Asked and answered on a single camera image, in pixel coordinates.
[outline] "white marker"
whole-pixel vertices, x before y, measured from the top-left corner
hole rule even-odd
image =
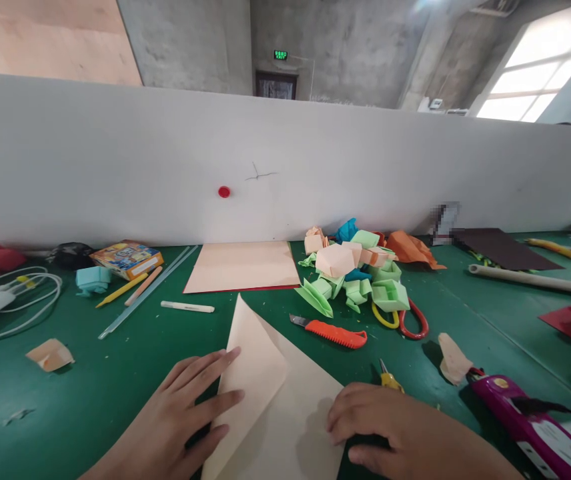
[[[200,311],[204,313],[214,312],[214,307],[209,307],[208,305],[192,305],[191,303],[162,301],[161,306],[165,308],[174,308],[177,310]]]

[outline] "glue gun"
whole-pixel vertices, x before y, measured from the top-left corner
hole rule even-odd
[[[571,479],[571,427],[546,412],[571,413],[557,403],[529,398],[503,375],[468,373],[470,387],[508,430],[511,438],[547,479]]]

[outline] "bright window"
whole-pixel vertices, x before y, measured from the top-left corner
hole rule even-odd
[[[509,55],[477,117],[535,122],[571,78],[571,8],[529,24]]]

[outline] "white partition wall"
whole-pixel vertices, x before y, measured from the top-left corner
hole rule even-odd
[[[454,200],[463,227],[559,229],[569,179],[563,125],[0,75],[15,245],[291,240],[351,217],[415,232]]]

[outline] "white tube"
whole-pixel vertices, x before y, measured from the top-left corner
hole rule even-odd
[[[556,290],[564,290],[571,292],[571,281],[554,279],[549,277],[541,277],[530,273],[515,272],[512,270],[503,270],[493,267],[483,267],[481,265],[470,265],[468,271],[474,275],[483,277],[492,277],[499,280],[509,280],[519,283],[527,283],[535,287],[550,288]]]
[[[177,310],[200,311],[204,313],[214,312],[214,307],[210,307],[208,305],[193,305],[191,303],[162,301],[161,306],[165,308],[174,308]]]

